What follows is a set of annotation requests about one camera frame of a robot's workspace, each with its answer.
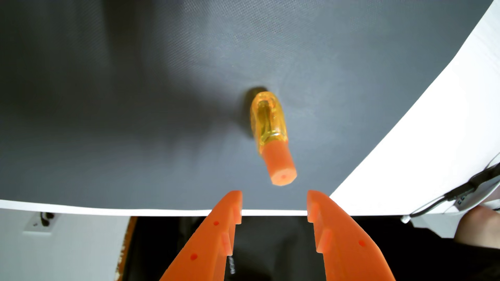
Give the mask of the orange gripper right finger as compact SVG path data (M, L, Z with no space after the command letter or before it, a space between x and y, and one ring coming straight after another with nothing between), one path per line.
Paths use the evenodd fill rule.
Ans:
M395 280L377 244L328 195L308 191L308 222L326 280Z

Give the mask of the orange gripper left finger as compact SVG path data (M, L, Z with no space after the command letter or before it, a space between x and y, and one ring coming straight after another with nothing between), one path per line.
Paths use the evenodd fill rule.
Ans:
M211 210L160 280L224 280L241 224L242 192L232 190Z

